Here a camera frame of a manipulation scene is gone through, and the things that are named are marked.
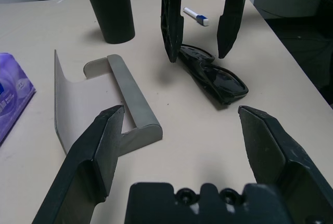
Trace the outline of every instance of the black sunglasses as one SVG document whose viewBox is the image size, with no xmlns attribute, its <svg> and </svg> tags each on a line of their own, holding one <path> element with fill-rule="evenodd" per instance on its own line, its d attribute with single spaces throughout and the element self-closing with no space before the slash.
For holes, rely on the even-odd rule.
<svg viewBox="0 0 333 224">
<path fill-rule="evenodd" d="M 225 68 L 213 65 L 215 58 L 198 47 L 183 44 L 178 57 L 193 77 L 220 104 L 231 104 L 249 92 L 239 77 Z"/>
</svg>

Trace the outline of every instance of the floor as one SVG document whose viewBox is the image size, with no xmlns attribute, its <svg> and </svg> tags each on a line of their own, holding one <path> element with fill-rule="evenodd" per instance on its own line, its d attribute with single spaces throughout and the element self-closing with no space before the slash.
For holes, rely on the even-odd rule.
<svg viewBox="0 0 333 224">
<path fill-rule="evenodd" d="M 319 91 L 325 89 L 330 80 L 333 40 L 321 35 L 311 23 L 267 22 L 316 88 Z"/>
</svg>

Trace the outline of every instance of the sunglasses lens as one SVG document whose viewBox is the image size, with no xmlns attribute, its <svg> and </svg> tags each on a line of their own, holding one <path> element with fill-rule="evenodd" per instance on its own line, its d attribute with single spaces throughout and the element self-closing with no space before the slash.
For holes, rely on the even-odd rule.
<svg viewBox="0 0 333 224">
<path fill-rule="evenodd" d="M 241 93 L 246 90 L 244 85 L 240 83 L 238 79 L 223 70 L 206 67 L 204 73 L 219 90 L 224 90 L 232 94 Z"/>
</svg>

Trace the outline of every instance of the purple package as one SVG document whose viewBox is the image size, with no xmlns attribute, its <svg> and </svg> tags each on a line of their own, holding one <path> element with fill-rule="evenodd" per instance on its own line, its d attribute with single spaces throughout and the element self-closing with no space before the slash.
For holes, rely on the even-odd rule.
<svg viewBox="0 0 333 224">
<path fill-rule="evenodd" d="M 35 88 L 11 54 L 0 53 L 0 144 Z"/>
</svg>

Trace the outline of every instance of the gray metal bracket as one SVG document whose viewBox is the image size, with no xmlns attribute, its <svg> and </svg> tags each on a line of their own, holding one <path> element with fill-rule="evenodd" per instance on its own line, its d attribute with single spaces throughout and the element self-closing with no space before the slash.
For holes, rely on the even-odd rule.
<svg viewBox="0 0 333 224">
<path fill-rule="evenodd" d="M 119 155 L 162 139 L 161 125 L 119 55 L 91 61 L 83 72 L 87 80 L 68 81 L 55 51 L 55 129 L 66 153 L 91 116 L 116 104 L 125 106 Z"/>
</svg>

